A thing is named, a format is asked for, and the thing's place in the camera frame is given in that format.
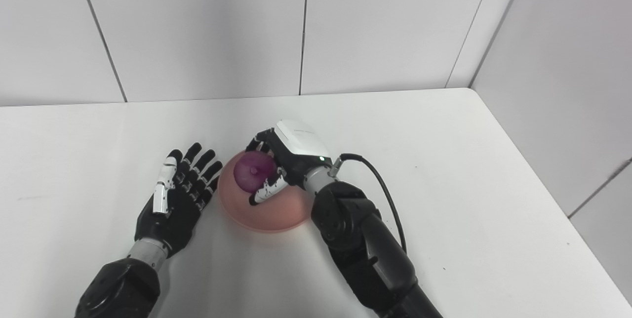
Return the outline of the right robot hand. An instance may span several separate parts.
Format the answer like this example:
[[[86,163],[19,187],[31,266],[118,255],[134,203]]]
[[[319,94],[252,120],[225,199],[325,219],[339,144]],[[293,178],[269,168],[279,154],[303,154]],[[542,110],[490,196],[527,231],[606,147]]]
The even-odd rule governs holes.
[[[323,141],[307,123],[298,120],[279,120],[274,127],[257,133],[245,151],[271,155],[277,166],[275,172],[250,195],[249,204],[253,207],[288,186],[305,189],[313,170],[329,171],[333,167]]]

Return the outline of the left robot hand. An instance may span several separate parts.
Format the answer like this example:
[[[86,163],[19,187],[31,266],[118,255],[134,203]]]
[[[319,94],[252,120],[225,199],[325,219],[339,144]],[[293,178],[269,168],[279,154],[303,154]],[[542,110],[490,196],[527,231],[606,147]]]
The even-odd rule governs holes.
[[[183,250],[217,190],[222,169],[215,151],[203,151],[199,143],[185,153],[169,152],[152,195],[138,215],[134,239],[157,241],[169,258]]]

